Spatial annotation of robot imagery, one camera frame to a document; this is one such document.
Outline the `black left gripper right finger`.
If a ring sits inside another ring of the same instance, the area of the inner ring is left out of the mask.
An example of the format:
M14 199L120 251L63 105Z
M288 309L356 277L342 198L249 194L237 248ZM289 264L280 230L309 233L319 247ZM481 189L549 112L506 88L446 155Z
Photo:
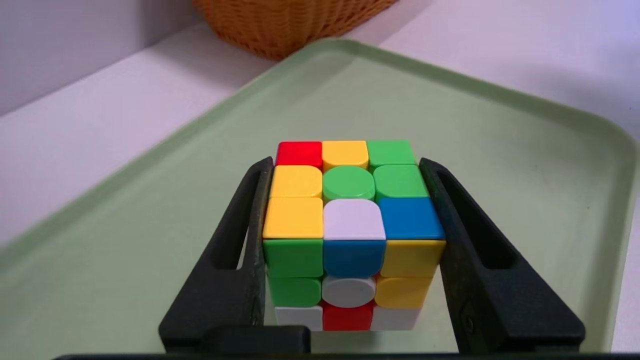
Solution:
M460 353L578 353L585 324L443 165L419 169L445 233L439 263Z

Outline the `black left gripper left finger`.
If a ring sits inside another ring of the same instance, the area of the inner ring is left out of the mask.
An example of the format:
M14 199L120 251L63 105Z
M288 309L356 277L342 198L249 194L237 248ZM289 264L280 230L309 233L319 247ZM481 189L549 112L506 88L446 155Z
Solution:
M262 231L274 160L252 164L217 228L158 326L167 353L194 353L223 326L260 326L265 317Z

